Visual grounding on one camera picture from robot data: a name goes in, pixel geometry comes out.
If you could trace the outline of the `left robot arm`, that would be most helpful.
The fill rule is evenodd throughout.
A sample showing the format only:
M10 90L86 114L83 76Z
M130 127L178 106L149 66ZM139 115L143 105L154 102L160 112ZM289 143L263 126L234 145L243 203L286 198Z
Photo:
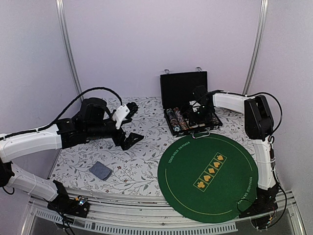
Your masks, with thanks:
M127 135L122 125L132 121L138 111L134 102L122 104L112 112L100 98L84 99L72 118L57 119L50 127L0 136L0 185L21 189L54 203L61 212L69 212L73 203L62 183L45 180L12 163L13 159L45 151L67 149L91 140L111 138L115 146L128 150L143 139Z

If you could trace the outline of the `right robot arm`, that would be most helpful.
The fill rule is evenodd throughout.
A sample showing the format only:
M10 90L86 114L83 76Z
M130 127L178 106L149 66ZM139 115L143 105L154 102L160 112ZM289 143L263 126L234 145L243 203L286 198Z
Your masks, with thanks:
M266 97L220 90L204 93L213 122L175 132L160 98L138 98L124 121L126 186L145 193L155 183L163 196L231 194L254 199L264 213L277 193L271 139L273 118Z

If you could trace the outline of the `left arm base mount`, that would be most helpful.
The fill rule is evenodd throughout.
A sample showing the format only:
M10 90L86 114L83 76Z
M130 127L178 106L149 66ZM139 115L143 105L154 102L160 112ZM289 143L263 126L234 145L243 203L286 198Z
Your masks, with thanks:
M60 214L68 214L87 218L90 203L85 196L78 195L71 199L61 182L53 180L57 188L57 196L53 201L48 201L47 208Z

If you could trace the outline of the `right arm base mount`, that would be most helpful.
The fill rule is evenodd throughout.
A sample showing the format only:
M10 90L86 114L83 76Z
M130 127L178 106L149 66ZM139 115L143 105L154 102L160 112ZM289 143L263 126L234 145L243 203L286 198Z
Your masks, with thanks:
M250 205L246 210L239 208L240 214L239 218L251 217L254 215L260 215L266 212L276 213L278 205L276 203L276 195L279 191L279 186L275 185L268 190L257 188L257 197L255 201ZM251 220L251 223L254 228L258 230L267 229L271 221L273 220L273 215L267 215Z

